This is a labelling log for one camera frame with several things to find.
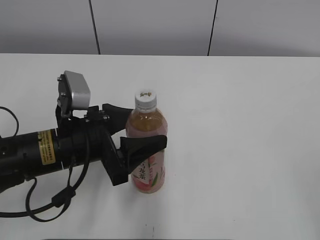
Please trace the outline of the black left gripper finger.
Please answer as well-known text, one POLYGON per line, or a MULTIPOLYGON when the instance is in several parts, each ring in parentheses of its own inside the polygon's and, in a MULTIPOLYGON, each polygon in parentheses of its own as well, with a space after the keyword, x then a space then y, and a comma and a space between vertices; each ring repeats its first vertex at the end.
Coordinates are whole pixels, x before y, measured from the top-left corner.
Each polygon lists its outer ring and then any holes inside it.
POLYGON ((128 118, 133 111, 132 108, 118 107, 109 103, 103 104, 102 110, 104 112, 105 125, 110 135, 114 135, 126 128, 128 118))
POLYGON ((167 147, 168 138, 165 135, 149 137, 121 137, 120 150, 124 156, 125 169, 129 174, 143 161, 167 147))

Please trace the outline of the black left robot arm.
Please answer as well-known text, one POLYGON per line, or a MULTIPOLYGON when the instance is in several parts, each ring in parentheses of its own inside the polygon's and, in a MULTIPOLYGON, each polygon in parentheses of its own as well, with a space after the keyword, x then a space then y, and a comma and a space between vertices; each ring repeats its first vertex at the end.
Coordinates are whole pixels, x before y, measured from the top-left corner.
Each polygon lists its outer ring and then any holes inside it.
POLYGON ((1 138, 1 191, 95 161, 102 162, 113 186, 128 182, 140 163, 167 146, 165 135, 155 135, 121 137, 116 148, 112 135, 125 129, 131 113, 129 108, 106 103, 89 107, 82 118, 58 116, 57 128, 1 138))

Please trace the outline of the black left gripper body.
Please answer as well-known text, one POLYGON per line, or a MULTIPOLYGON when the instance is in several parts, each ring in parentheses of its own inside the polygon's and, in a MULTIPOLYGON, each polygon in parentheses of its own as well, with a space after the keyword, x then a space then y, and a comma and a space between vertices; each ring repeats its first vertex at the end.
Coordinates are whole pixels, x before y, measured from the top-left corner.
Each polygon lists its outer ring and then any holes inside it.
POLYGON ((113 186, 128 182, 124 155, 116 148, 106 128, 102 106, 91 106, 84 117, 61 117, 60 107, 55 109, 57 121, 54 138, 55 159, 64 168, 89 166, 101 161, 113 186))

